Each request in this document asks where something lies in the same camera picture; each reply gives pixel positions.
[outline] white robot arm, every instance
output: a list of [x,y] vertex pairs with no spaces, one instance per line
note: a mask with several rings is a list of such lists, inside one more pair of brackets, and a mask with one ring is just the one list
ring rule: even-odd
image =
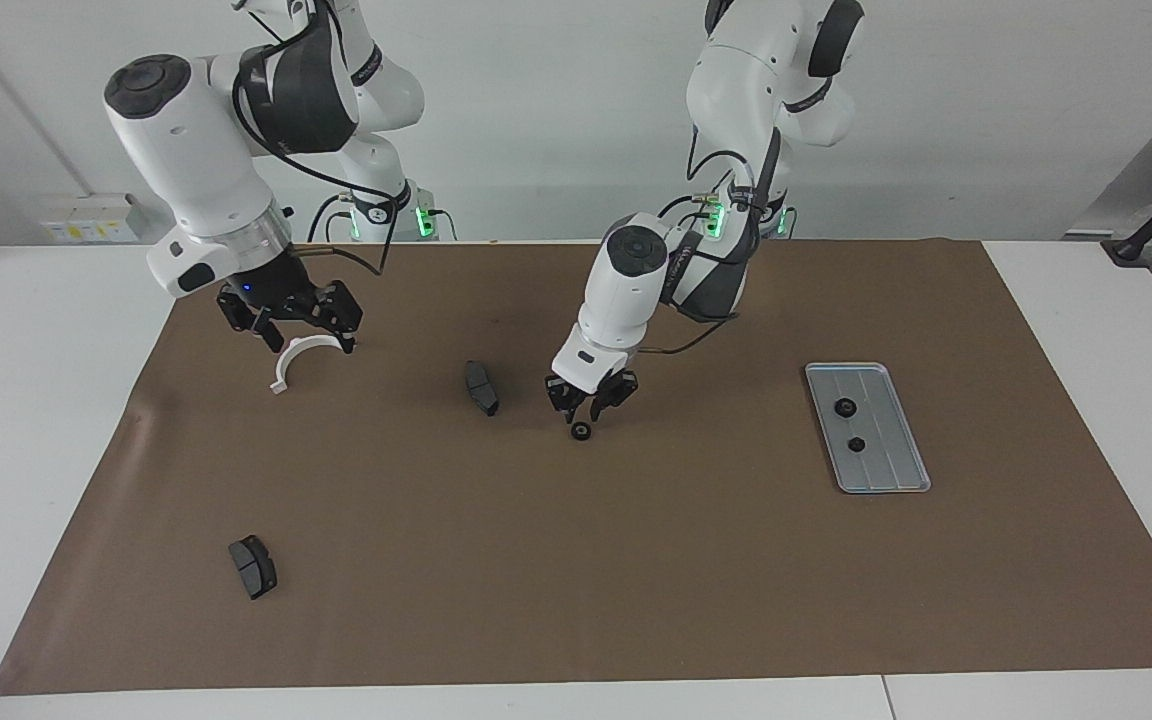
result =
[[280,10],[294,36],[244,53],[187,60],[152,55],[119,69],[105,88],[109,121],[177,223],[147,256],[175,297],[227,281],[218,304],[236,331],[283,347],[271,320],[303,320],[349,353],[362,310],[343,283],[310,282],[291,228],[252,156],[332,152],[344,168],[359,240],[426,236],[419,188],[397,151],[376,135],[420,119],[424,94],[384,58],[357,0],[237,1]]
[[696,168],[689,159],[687,179],[722,158],[732,183],[707,199],[713,211],[704,232],[643,213],[612,225],[547,379],[550,401],[568,423],[586,397],[598,420],[636,392],[628,364],[658,302],[697,323],[735,318],[749,260],[786,212],[788,143],[833,145],[851,127],[854,104],[833,78],[863,18],[858,0],[833,0],[819,14],[799,0],[710,0],[708,41],[687,86],[687,109],[694,141],[703,136],[721,150]]

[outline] white semicircular part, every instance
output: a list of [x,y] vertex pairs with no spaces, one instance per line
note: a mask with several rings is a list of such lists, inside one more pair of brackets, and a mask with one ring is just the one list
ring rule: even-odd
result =
[[319,336],[313,338],[296,338],[296,340],[291,341],[291,344],[287,346],[287,350],[283,350],[283,354],[278,356],[278,365],[274,367],[274,384],[270,386],[270,389],[274,391],[274,395],[283,395],[287,392],[287,369],[291,367],[291,361],[297,359],[302,353],[310,350],[312,347],[335,347],[340,351],[344,350],[344,348],[340,347],[340,341],[336,338],[329,336],[329,334],[319,334]]

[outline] brown paper mat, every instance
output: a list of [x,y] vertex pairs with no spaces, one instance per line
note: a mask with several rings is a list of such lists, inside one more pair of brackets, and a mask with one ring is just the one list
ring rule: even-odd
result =
[[[1152,666],[1151,538],[982,247],[765,247],[738,323],[641,357],[579,445],[543,378],[593,255],[314,260],[364,334],[281,397],[211,293],[179,302],[0,694]],[[664,310],[649,341],[695,333]],[[810,361],[888,365],[931,493],[838,492]]]

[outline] electrical socket panel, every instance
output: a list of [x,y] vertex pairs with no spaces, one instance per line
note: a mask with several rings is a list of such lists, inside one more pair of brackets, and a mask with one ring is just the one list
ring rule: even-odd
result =
[[147,220],[129,196],[93,195],[47,209],[41,227],[59,245],[138,245]]

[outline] small black wheel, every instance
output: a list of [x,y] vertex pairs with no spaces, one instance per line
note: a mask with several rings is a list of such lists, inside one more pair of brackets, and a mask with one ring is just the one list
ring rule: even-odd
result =
[[851,397],[842,397],[842,400],[833,404],[833,411],[840,415],[841,418],[851,419],[851,416],[856,414],[856,410],[859,410],[859,408],[856,407],[856,401]]

